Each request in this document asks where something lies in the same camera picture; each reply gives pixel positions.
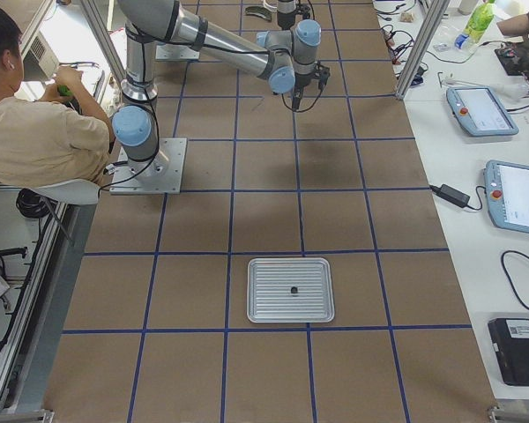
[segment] metal base plate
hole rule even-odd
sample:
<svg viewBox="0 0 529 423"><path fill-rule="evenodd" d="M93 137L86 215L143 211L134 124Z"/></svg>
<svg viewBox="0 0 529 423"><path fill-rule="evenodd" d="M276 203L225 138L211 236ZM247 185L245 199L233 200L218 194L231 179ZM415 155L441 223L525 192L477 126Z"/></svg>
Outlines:
<svg viewBox="0 0 529 423"><path fill-rule="evenodd" d="M155 60L160 62L181 62L197 60L200 53L186 46L157 46Z"/></svg>
<svg viewBox="0 0 529 423"><path fill-rule="evenodd" d="M183 181L184 157L186 156L186 138L162 138L160 140L160 152L170 158L167 171L152 181L144 182L137 178L123 182L133 174L128 166L120 166L115 169L112 183L117 183L110 187L112 195L142 195L142 194L178 194ZM120 151L118 161L126 161L127 154Z"/></svg>
<svg viewBox="0 0 529 423"><path fill-rule="evenodd" d="M334 316L327 260L254 258L249 262L247 317L253 323L329 322Z"/></svg>

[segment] tablet screen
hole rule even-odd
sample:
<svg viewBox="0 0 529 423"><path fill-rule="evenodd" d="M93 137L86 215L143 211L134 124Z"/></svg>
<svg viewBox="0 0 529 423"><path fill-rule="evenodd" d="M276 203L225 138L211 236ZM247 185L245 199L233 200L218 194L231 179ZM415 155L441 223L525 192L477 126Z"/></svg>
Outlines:
<svg viewBox="0 0 529 423"><path fill-rule="evenodd" d="M487 89L458 90L458 96L468 109L478 130L508 130L512 126Z"/></svg>
<svg viewBox="0 0 529 423"><path fill-rule="evenodd" d="M498 165L502 178L505 221L529 226L529 169Z"/></svg>

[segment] metal tray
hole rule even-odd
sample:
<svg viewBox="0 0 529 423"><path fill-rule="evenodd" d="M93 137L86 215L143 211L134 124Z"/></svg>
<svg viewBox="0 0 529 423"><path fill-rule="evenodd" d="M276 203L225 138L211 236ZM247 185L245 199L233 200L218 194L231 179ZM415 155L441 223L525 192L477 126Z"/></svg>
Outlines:
<svg viewBox="0 0 529 423"><path fill-rule="evenodd" d="M249 262L247 317L253 323L330 322L334 316L331 270L324 258Z"/></svg>

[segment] person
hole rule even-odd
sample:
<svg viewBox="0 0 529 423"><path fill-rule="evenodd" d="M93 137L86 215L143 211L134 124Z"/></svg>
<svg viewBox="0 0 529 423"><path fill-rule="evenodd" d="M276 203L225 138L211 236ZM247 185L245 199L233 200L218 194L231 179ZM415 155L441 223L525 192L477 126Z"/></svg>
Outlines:
<svg viewBox="0 0 529 423"><path fill-rule="evenodd" d="M505 37L527 39L529 38L529 12L498 22L497 27Z"/></svg>
<svg viewBox="0 0 529 423"><path fill-rule="evenodd" d="M86 90L81 72L59 67L55 82L36 102L14 94L24 79L21 31L0 8L0 182L35 188L82 178L100 183L113 146L111 122ZM81 113L63 103L65 85Z"/></svg>

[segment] green bottle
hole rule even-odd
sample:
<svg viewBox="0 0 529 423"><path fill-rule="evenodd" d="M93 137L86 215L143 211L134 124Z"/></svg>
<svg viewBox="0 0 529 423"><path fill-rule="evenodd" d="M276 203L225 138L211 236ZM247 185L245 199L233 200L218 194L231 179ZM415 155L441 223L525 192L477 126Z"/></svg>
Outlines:
<svg viewBox="0 0 529 423"><path fill-rule="evenodd" d="M474 9L473 14L468 19L466 28L455 40L457 48L470 48L480 41L480 38L482 38L494 18L494 1L487 0L486 3Z"/></svg>

